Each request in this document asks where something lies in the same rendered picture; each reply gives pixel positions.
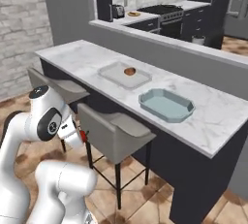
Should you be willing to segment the dark dining counter base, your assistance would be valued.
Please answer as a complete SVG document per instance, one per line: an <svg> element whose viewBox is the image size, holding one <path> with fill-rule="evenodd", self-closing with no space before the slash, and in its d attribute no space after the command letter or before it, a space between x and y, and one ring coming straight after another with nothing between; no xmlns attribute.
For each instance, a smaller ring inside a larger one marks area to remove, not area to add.
<svg viewBox="0 0 248 224"><path fill-rule="evenodd" d="M228 187L248 137L248 121L214 157L209 158L90 85L86 88L90 92L89 106L94 110L126 113L156 134L151 147L150 167L174 187L170 220L175 224L201 224Z"/></svg>

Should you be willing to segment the grey fridge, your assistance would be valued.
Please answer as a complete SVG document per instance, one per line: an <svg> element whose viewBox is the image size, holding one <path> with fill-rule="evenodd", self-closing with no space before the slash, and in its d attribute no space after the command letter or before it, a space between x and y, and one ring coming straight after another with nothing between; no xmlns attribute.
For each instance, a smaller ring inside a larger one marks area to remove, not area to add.
<svg viewBox="0 0 248 224"><path fill-rule="evenodd" d="M230 0L224 33L226 36L248 40L248 0Z"/></svg>

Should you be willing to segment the white bowl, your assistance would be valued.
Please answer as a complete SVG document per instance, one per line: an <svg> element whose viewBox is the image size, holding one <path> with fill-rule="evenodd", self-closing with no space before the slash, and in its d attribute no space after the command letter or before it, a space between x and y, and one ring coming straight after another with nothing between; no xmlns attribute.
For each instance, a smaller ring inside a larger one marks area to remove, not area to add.
<svg viewBox="0 0 248 224"><path fill-rule="evenodd" d="M198 44L203 46L204 45L204 41L205 41L205 37L203 35L196 35L192 37L192 42L194 44Z"/></svg>

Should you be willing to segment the black stove with oven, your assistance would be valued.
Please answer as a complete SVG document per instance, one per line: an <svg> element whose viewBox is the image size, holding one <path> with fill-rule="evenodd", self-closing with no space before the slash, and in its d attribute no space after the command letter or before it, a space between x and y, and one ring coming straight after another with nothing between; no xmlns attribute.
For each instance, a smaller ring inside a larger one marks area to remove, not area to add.
<svg viewBox="0 0 248 224"><path fill-rule="evenodd" d="M184 10L181 7L160 4L140 8L139 12L159 15L160 34L174 39L180 38L184 14Z"/></svg>

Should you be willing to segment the dark lower cupboards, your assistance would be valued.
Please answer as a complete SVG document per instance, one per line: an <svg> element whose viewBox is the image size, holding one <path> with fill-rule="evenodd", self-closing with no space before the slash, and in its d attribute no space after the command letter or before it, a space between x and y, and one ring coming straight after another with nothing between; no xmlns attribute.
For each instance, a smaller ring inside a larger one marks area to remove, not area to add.
<svg viewBox="0 0 248 224"><path fill-rule="evenodd" d="M229 0L190 1L206 2L207 6L184 10L179 40L192 42L193 36L203 35L207 47L221 48Z"/></svg>

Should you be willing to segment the grey bar stool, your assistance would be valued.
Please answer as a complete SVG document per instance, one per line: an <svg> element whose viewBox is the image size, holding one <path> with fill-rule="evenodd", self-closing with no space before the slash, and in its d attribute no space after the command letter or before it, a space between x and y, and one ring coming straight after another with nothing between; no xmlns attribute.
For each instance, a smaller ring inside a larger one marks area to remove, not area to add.
<svg viewBox="0 0 248 224"><path fill-rule="evenodd" d="M48 85L56 90L67 104L72 104L89 96L89 93L72 80L54 80L41 74L34 68L28 68L28 77L33 87Z"/></svg>
<svg viewBox="0 0 248 224"><path fill-rule="evenodd" d="M146 147L144 184L148 184L150 169L151 144L156 135L141 123L125 113L101 113L91 109L86 104L77 105L77 114L80 129L85 132L87 139L86 150L88 163L95 169L115 190L118 208L121 208L121 190L129 185L139 175L133 177L123 187L121 186L120 165L123 160ZM112 184L95 166L92 161L91 146L98 149L115 167L115 184Z"/></svg>

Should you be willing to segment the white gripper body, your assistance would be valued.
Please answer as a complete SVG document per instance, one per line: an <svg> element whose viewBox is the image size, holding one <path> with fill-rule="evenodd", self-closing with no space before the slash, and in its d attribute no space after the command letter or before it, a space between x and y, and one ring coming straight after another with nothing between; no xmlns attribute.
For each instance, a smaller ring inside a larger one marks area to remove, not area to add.
<svg viewBox="0 0 248 224"><path fill-rule="evenodd" d="M83 147L83 140L81 138L80 132L78 129L71 132L69 135L66 135L63 138L64 142L68 144L71 148L81 148Z"/></svg>

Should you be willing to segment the light blue tupperware container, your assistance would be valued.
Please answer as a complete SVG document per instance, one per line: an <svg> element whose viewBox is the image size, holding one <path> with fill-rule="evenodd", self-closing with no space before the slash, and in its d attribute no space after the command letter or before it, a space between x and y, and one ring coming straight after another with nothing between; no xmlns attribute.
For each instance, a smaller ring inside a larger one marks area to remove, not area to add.
<svg viewBox="0 0 248 224"><path fill-rule="evenodd" d="M163 88L152 88L139 96L140 107L168 123L180 123L193 114L194 103Z"/></svg>

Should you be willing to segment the black toaster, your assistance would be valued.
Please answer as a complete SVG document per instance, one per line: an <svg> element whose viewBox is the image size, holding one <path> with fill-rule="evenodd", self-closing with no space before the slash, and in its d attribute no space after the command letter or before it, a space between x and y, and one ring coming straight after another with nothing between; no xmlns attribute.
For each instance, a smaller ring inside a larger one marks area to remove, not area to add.
<svg viewBox="0 0 248 224"><path fill-rule="evenodd" d="M124 16L125 16L125 9L122 5L112 6L112 17L113 18L122 18Z"/></svg>

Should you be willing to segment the white tupperware container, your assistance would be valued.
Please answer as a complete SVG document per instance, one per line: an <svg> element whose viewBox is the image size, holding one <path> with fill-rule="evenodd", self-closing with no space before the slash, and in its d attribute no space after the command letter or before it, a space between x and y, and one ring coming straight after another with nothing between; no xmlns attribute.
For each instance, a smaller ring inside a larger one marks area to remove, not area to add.
<svg viewBox="0 0 248 224"><path fill-rule="evenodd" d="M133 76L124 74L126 68L134 67L136 73ZM125 89L136 89L152 80L152 76L145 71L136 68L133 65L128 65L123 62L114 62L101 68L98 74L116 85L122 86Z"/></svg>

